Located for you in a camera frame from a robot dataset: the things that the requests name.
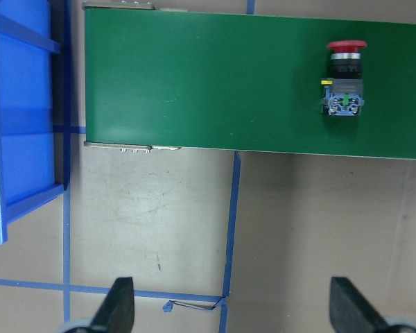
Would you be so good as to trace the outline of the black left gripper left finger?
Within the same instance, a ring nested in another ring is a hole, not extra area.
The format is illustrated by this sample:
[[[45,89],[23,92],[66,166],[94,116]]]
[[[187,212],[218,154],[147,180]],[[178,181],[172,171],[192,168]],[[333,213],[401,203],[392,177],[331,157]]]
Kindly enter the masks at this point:
[[[131,332],[135,321],[134,285],[131,277],[118,277],[89,324],[89,332]]]

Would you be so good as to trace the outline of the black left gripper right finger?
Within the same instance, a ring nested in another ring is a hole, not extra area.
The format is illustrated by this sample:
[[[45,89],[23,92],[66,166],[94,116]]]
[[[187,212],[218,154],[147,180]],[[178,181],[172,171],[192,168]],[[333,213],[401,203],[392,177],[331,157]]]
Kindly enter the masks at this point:
[[[347,277],[332,277],[329,320],[334,332],[386,332],[389,324]]]

